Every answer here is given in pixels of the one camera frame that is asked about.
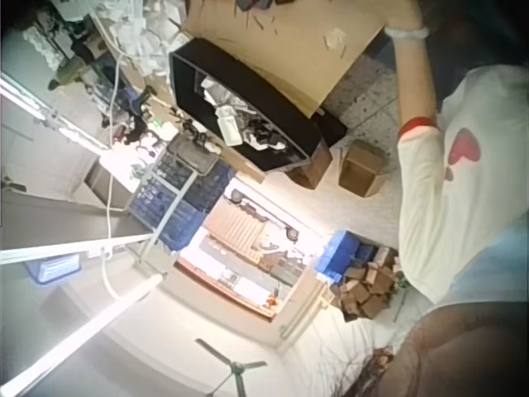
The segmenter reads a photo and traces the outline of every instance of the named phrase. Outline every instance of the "white t-shirt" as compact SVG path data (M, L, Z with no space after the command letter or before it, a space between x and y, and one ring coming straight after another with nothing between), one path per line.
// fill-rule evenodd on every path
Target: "white t-shirt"
M484 67L443 103L444 136L421 120L401 130L400 258L433 303L529 208L528 101L526 70Z

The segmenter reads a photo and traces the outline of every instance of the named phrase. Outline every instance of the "stacked cardboard box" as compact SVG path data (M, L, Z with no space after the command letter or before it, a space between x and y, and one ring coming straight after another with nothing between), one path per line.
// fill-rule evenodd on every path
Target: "stacked cardboard box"
M375 318L388 307L395 280L402 275L397 252L380 247L371 262L351 263L339 284L331 287L333 305L346 321Z

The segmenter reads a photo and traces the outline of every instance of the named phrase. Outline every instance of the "fan blade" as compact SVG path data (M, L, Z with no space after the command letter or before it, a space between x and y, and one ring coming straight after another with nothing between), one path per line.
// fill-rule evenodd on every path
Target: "fan blade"
M245 382L242 380L241 374L235 374L235 382L237 384L237 397L246 397Z
M247 364L243 364L245 370L251 370L252 368L260 368L262 366L267 366L268 364L266 361L256 361L256 362L249 362Z
M223 356L220 352L218 352L217 350L215 350L213 347L209 346L205 341L203 341L202 339L195 339L195 342L198 343L200 346L202 346L204 349L206 349L208 352L210 352L211 354L213 354L216 358L218 358L220 361L222 361L224 364L226 365L230 365L231 364L231 361Z

